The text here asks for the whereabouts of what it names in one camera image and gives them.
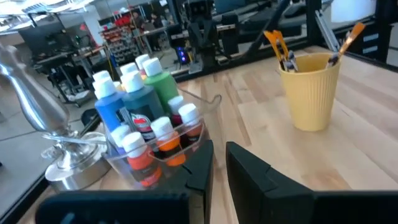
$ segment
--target yellow cup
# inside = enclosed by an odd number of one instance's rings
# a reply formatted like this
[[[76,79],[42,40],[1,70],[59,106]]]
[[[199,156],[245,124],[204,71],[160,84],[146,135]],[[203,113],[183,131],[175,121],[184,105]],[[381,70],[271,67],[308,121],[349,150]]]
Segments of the yellow cup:
[[[296,58],[299,72],[280,74],[294,126],[303,131],[325,129],[330,122],[340,63],[325,69],[331,54]]]

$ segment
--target wooden table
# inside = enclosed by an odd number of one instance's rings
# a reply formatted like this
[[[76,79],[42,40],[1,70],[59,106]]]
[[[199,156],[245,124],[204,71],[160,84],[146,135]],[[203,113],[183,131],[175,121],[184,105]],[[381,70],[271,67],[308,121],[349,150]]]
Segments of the wooden table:
[[[322,51],[310,47],[296,55]],[[398,189],[398,74],[344,57],[330,126],[308,133],[292,126],[277,66],[269,58],[180,86],[207,98],[221,94],[222,141],[237,142],[311,189]],[[211,222],[238,223],[224,148],[215,156]],[[113,170],[92,186],[123,188]],[[30,223],[34,207],[21,223]]]

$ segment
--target metal stand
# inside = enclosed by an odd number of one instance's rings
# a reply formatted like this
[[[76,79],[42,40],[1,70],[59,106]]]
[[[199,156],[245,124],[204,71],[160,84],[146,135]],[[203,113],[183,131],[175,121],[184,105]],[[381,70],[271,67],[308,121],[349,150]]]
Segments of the metal stand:
[[[321,33],[326,41],[326,44],[328,45],[328,48],[333,52],[337,52],[340,49],[340,45],[332,29],[324,20],[322,10],[315,10],[315,20],[317,21],[318,27],[321,30]]]

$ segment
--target blue paint bottle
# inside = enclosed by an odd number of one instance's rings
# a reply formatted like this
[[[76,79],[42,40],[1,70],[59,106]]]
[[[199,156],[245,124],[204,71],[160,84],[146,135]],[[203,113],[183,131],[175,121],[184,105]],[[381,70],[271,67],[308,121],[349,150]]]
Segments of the blue paint bottle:
[[[110,78],[103,78],[93,83],[97,102],[95,109],[98,111],[103,123],[109,132],[114,131],[117,127],[125,122],[125,107],[122,97],[125,92],[117,91],[115,85]]]

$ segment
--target paint bottle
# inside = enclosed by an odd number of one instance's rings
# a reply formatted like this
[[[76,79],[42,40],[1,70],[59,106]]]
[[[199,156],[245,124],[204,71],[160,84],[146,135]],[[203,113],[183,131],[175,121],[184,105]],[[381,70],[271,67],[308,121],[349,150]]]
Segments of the paint bottle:
[[[116,150],[119,155],[125,154],[122,141],[124,137],[131,133],[130,127],[126,124],[122,124],[111,132],[111,137],[116,144]]]
[[[154,87],[145,86],[138,71],[123,75],[121,79],[127,92],[123,96],[123,102],[134,127],[145,141],[154,139],[155,134],[150,128],[150,123],[165,116]]]
[[[122,76],[123,76],[130,72],[138,71],[138,68],[134,62],[131,62],[131,63],[128,63],[127,65],[123,65],[122,67],[120,67],[120,71],[122,72]]]
[[[127,152],[127,161],[132,169],[132,176],[143,187],[154,187],[163,176],[159,162],[150,156],[152,149],[145,143],[139,132],[128,134],[122,140]]]
[[[170,167],[177,167],[185,162],[185,154],[181,153],[180,135],[172,126],[170,118],[161,117],[150,125],[157,138],[162,157]]]
[[[163,109],[169,113],[170,108],[167,102],[173,97],[178,96],[177,84],[173,76],[171,76],[170,72],[163,72],[158,58],[145,61],[144,69],[147,74],[144,84],[155,88]]]
[[[112,132],[125,122],[122,97],[126,93],[117,91],[109,77],[95,81],[93,86],[98,99],[94,106],[109,132]]]
[[[203,130],[203,120],[200,118],[198,108],[193,103],[183,105],[178,113],[181,115],[182,123],[187,131],[185,135],[188,137],[188,145],[209,138],[207,130]]]
[[[150,59],[150,57],[147,54],[140,55],[140,56],[136,57],[136,63],[137,63],[138,70],[141,75],[145,75],[145,76],[147,75],[145,72],[145,69],[144,69],[144,62],[149,59]]]
[[[181,116],[178,113],[178,109],[185,104],[183,96],[175,96],[171,98],[167,104],[171,111],[171,120],[174,127],[180,126],[182,124]]]

